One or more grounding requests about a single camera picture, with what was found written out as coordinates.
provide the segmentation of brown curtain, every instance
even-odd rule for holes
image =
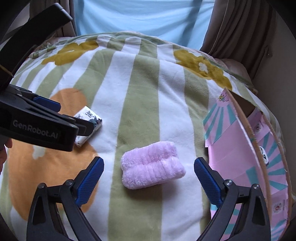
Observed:
[[[253,79],[268,52],[275,20],[266,0],[216,0],[200,50],[242,63]]]
[[[32,0],[30,2],[30,19],[54,3],[59,3],[73,18],[73,20],[55,32],[55,37],[75,37],[76,26],[74,20],[73,0]]]

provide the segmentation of bedspread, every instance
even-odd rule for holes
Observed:
[[[105,170],[82,210],[103,241],[196,240],[210,219],[210,204],[193,163],[196,157],[207,159],[202,121],[224,87],[258,106],[281,138],[277,120],[247,80],[200,51],[140,33],[85,35],[46,45],[30,55],[12,83],[60,102],[63,114],[88,106],[103,119],[99,131],[70,153],[14,140],[0,175],[0,211],[19,240],[25,241],[37,185],[74,178],[96,155]],[[121,156],[157,141],[176,144],[186,175],[126,189]]]

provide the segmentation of open cardboard box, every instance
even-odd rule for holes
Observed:
[[[209,165],[223,179],[260,185],[268,208],[271,237],[277,241],[290,222],[291,182],[284,150],[267,117],[253,104],[224,89],[204,120]],[[237,204],[222,240],[231,234]]]

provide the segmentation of cardboard edge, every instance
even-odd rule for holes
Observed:
[[[285,157],[285,154],[284,154],[284,150],[283,150],[282,146],[279,145],[280,141],[279,141],[278,137],[276,136],[276,133],[275,133],[272,125],[270,124],[269,120],[267,119],[267,117],[264,114],[263,114],[263,119],[264,119],[265,123],[268,125],[270,131],[272,132],[275,141],[277,142],[277,146],[279,148],[279,151],[280,151],[280,154],[281,154],[281,157],[282,157],[282,161],[283,161],[284,167],[287,170],[287,172],[286,172],[286,179],[287,179],[287,183],[288,183],[288,198],[289,198],[288,220],[287,220],[286,227],[285,227],[284,231],[282,232],[282,234],[280,236],[280,238],[281,238],[284,235],[284,233],[286,232],[288,226],[290,225],[290,220],[291,220],[291,215],[292,215],[292,204],[293,204],[292,184],[291,184],[289,168],[288,168],[287,160],[286,160],[286,157]]]
[[[240,105],[238,104],[238,102],[236,101],[236,99],[234,98],[234,96],[232,95],[232,91],[226,89],[226,92],[227,94],[229,95],[229,98],[231,99],[231,102],[233,104],[233,106],[235,107],[236,109],[236,112],[237,112],[237,116],[238,118],[240,119],[245,131],[247,132],[247,134],[249,136],[252,136],[254,139],[255,139],[255,134],[254,134],[254,131],[252,129],[252,127],[250,126],[249,122],[248,122],[248,119],[245,115],[245,113],[243,112],[243,110],[241,109]],[[271,200],[271,191],[270,191],[270,186],[269,186],[269,178],[268,178],[268,173],[267,173],[267,168],[266,168],[266,165],[264,163],[264,160],[263,160],[263,157],[261,155],[261,151],[259,149],[259,145],[255,145],[254,142],[251,142],[252,143],[252,146],[255,150],[255,153],[257,155],[257,158],[258,158],[258,161],[259,161],[259,165],[261,167],[261,170],[262,170],[262,173],[263,173],[263,178],[265,180],[265,186],[266,186],[266,205],[267,205],[267,209],[268,209],[268,216],[269,216],[269,219],[271,221],[272,219],[272,208],[271,208],[271,205],[272,205],[272,200]]]

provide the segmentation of pink fluffy object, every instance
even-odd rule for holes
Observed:
[[[121,158],[123,185],[139,189],[182,178],[186,171],[177,156],[175,144],[160,141],[130,150]]]

